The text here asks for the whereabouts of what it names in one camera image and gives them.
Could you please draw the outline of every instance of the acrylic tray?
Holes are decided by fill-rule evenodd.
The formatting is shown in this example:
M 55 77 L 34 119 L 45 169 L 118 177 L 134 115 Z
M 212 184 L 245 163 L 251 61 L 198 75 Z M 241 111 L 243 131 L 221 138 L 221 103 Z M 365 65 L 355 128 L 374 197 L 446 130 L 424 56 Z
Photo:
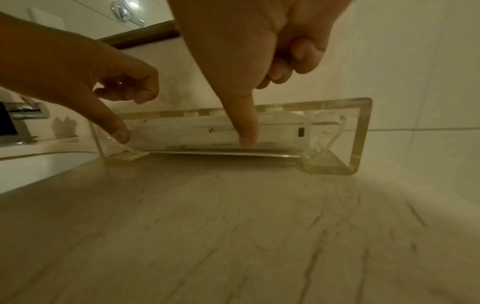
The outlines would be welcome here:
M 93 127 L 101 155 L 130 152 L 298 159 L 314 173 L 358 171 L 372 111 L 369 98 L 256 106 L 258 144 L 242 149 L 222 108 L 119 114 L 131 133 L 121 146 Z

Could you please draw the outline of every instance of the beige countertop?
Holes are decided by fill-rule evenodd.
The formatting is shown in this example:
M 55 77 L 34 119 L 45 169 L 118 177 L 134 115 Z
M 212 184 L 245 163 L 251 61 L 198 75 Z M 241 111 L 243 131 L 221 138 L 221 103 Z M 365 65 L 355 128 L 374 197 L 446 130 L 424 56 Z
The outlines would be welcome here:
M 479 303 L 480 210 L 377 158 L 100 160 L 0 196 L 0 303 Z

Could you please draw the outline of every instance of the faucet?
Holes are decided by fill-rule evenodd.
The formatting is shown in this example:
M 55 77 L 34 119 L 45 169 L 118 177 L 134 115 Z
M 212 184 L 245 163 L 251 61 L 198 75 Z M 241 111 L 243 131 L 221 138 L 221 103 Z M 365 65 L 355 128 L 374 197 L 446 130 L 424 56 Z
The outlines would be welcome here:
M 36 103 L 29 97 L 20 98 L 22 103 L 2 102 L 0 99 L 0 146 L 36 142 L 25 120 L 50 118 L 45 104 Z

